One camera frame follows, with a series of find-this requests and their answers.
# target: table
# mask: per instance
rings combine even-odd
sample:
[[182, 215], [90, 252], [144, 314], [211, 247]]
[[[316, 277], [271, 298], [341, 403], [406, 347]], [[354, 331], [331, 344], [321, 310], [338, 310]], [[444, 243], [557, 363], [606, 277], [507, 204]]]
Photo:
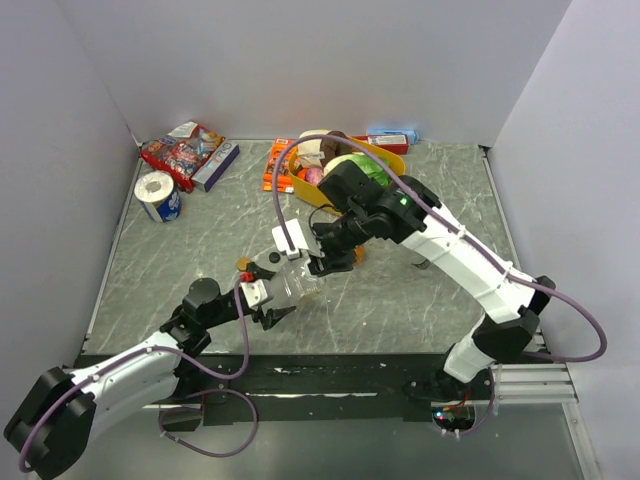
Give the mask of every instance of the table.
[[[116, 354], [153, 333], [199, 277], [223, 291], [237, 277], [236, 260], [249, 256], [268, 267], [276, 226], [261, 177], [272, 142], [242, 140], [240, 155], [209, 193], [183, 194], [183, 212], [152, 222], [132, 198], [108, 266], [84, 350]], [[408, 174], [436, 192], [486, 245], [512, 259], [496, 197], [480, 148], [420, 142], [404, 156]], [[144, 164], [142, 175], [150, 168]], [[306, 221], [313, 207], [282, 194], [286, 218]], [[317, 213], [317, 220], [331, 217]], [[297, 353], [445, 352], [475, 324], [480, 306], [455, 282], [430, 267], [410, 265], [408, 251], [372, 240], [352, 272], [327, 277], [322, 292], [267, 332], [250, 326], [251, 351]], [[211, 331], [206, 352], [242, 351], [237, 322]]]

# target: white wall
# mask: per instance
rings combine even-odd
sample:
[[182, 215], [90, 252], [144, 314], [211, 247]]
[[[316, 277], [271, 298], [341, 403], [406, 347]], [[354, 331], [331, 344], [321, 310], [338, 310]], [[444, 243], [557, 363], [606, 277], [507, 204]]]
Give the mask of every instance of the white wall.
[[[625, 480], [640, 476], [639, 17], [634, 0], [574, 0], [491, 151], [524, 266], [606, 329], [606, 356], [571, 374], [605, 478]], [[596, 347], [557, 302], [544, 331], [558, 353]]]
[[[135, 144], [51, 0], [0, 15], [0, 425], [36, 378], [78, 353]], [[18, 454], [0, 441], [3, 479]]]
[[416, 127], [492, 145], [570, 0], [58, 0], [138, 139]]

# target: paper roll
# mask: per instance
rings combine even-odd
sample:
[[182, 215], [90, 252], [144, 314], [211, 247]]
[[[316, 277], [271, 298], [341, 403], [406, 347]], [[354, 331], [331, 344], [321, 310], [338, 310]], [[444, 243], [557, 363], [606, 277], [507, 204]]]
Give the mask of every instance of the paper roll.
[[180, 215], [180, 192], [168, 173], [147, 173], [138, 179], [133, 193], [154, 222], [168, 222]]

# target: purple box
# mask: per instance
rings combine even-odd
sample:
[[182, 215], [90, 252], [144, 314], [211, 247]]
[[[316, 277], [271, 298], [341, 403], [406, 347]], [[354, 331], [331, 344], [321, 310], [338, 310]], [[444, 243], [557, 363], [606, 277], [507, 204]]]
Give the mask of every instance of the purple box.
[[220, 175], [227, 169], [233, 159], [240, 153], [240, 147], [236, 142], [222, 142], [215, 152], [211, 154], [207, 163], [205, 163], [195, 173], [191, 180], [196, 188], [208, 192], [213, 184], [218, 181]]

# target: green vegetable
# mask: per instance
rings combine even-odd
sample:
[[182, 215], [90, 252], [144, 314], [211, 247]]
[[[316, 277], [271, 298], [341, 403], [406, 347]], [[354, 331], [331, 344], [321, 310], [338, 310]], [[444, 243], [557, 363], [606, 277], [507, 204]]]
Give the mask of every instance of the green vegetable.
[[[325, 167], [324, 169], [325, 176], [331, 170], [337, 167], [340, 163], [346, 160], [351, 160], [353, 163], [358, 165], [358, 167], [360, 167], [360, 170], [362, 170], [367, 175], [367, 177], [373, 178], [376, 182], [378, 182], [383, 187], [386, 187], [391, 183], [391, 179], [389, 178], [389, 175], [387, 175], [387, 173], [382, 169], [382, 167], [378, 165], [375, 161], [371, 160], [364, 153], [350, 153], [348, 155], [341, 155], [338, 158], [334, 158]], [[382, 161], [387, 165], [389, 165], [389, 162], [387, 162], [386, 159], [383, 158]]]

